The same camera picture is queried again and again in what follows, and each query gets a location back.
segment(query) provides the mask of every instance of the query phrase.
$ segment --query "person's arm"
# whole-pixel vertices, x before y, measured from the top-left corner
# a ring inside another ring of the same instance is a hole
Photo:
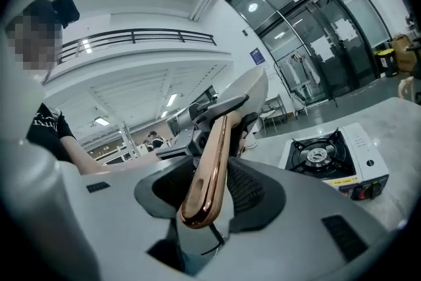
[[[159,162],[159,158],[156,156],[156,151],[154,150],[146,155],[132,159],[131,161],[102,165],[89,156],[84,148],[72,136],[65,136],[60,140],[72,159],[72,162],[78,167],[80,174],[97,174],[101,172],[128,170]]]
[[[103,172],[103,165],[99,164],[84,150],[84,148],[72,136],[60,138],[61,143],[72,159],[73,164],[79,170],[80,174],[95,174]]]

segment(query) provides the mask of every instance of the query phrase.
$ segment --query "glass door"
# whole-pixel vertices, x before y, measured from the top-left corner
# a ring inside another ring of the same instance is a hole
[[[286,22],[277,25],[262,38],[275,59],[290,92],[303,98],[307,105],[327,98],[324,83],[303,43]]]
[[[287,20],[312,52],[313,63],[318,65],[334,97],[357,87],[344,48],[330,25],[314,12],[312,1],[289,14]]]
[[[330,27],[337,42],[344,48],[357,77],[357,85],[365,86],[375,80],[371,49],[367,46],[353,20],[337,0],[312,0],[313,13]]]

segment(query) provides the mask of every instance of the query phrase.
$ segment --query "stove burner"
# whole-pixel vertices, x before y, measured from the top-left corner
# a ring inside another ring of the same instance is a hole
[[[310,150],[307,154],[307,159],[312,163],[320,163],[328,157],[328,152],[321,147]]]
[[[339,129],[329,136],[295,141],[286,169],[320,179],[355,174],[355,168]]]

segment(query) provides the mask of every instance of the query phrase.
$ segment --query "cardboard box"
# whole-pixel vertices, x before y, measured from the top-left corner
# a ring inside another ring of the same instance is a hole
[[[395,50],[397,66],[401,72],[410,72],[416,64],[415,53],[405,51],[405,48],[411,45],[411,40],[404,34],[395,36],[391,42],[391,46]]]

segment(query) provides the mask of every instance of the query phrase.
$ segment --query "gray floor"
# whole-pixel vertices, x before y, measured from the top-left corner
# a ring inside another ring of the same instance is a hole
[[[266,134],[262,128],[255,134],[255,137],[257,139],[272,137],[277,134],[286,134],[288,132],[310,128],[356,113],[390,97],[397,97],[399,82],[407,77],[407,75],[399,74],[392,78],[380,78],[363,88],[338,97],[336,99],[338,107],[335,106],[333,101],[329,101],[317,107],[310,108],[308,116],[304,112],[301,112],[297,120],[290,118],[284,125],[280,124],[275,118],[278,133],[275,131],[272,120],[268,119],[266,121]],[[419,80],[416,80],[416,91],[421,91],[421,81]]]

